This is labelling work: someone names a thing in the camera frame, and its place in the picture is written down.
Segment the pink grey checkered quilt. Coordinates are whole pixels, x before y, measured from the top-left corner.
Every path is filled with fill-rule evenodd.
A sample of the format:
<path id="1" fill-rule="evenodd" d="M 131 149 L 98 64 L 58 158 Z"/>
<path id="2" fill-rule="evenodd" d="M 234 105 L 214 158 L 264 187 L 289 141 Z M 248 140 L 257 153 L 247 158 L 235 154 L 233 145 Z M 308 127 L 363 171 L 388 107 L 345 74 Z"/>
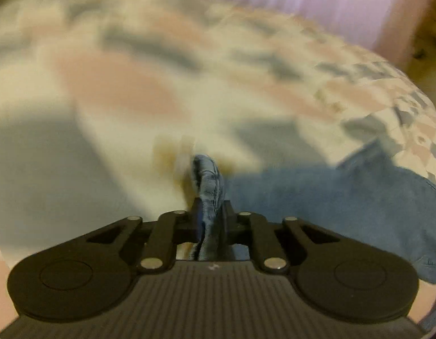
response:
<path id="1" fill-rule="evenodd" d="M 298 15 L 0 0 L 0 338 L 436 338 L 409 261 L 294 216 L 266 219 L 286 273 L 258 270 L 225 222 L 201 260 L 201 200 L 200 242 L 138 269 L 160 215 L 199 198 L 195 155 L 228 178 L 334 168 L 374 141 L 436 181 L 430 99 Z"/>

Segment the blue denim jeans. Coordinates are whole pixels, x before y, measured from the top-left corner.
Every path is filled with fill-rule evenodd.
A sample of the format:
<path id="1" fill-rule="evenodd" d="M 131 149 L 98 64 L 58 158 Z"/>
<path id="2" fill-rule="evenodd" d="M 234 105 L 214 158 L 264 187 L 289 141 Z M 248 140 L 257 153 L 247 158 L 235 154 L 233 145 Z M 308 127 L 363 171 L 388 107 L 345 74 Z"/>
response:
<path id="1" fill-rule="evenodd" d="M 218 211 L 230 201 L 270 222 L 294 216 L 394 253 L 436 284 L 436 181 L 396 166 L 378 141 L 334 168 L 269 168 L 226 178 L 206 155 L 195 155 L 191 167 L 205 223 L 201 260 L 218 256 L 224 225 Z"/>

